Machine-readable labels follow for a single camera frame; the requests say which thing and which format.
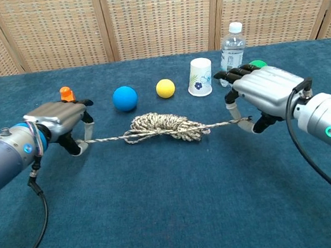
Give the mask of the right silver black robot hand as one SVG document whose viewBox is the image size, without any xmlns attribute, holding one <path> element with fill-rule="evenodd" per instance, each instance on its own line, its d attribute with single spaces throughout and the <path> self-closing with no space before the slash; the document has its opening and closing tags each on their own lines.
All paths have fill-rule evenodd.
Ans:
<svg viewBox="0 0 331 248">
<path fill-rule="evenodd" d="M 252 134 L 260 134 L 277 121 L 290 120 L 293 118 L 294 105 L 300 99 L 312 97 L 310 77 L 302 78 L 273 66 L 260 68 L 245 64 L 229 71 L 219 71 L 214 78 L 232 84 L 231 91 L 225 96 L 226 108 L 238 121 L 239 128 Z M 242 120 L 236 104 L 238 97 L 261 112 L 256 123 Z"/>
</svg>

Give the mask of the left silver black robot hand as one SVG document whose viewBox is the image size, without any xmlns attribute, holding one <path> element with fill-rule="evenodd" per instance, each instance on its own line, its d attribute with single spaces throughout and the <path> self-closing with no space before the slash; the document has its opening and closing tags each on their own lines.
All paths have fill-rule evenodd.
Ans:
<svg viewBox="0 0 331 248">
<path fill-rule="evenodd" d="M 80 156 L 88 148 L 88 143 L 75 141 L 71 132 L 81 120 L 84 122 L 85 140 L 92 138 L 94 120 L 87 108 L 93 104 L 90 99 L 48 102 L 24 115 L 23 119 L 36 123 L 49 143 L 57 143 L 70 155 Z"/>
</svg>

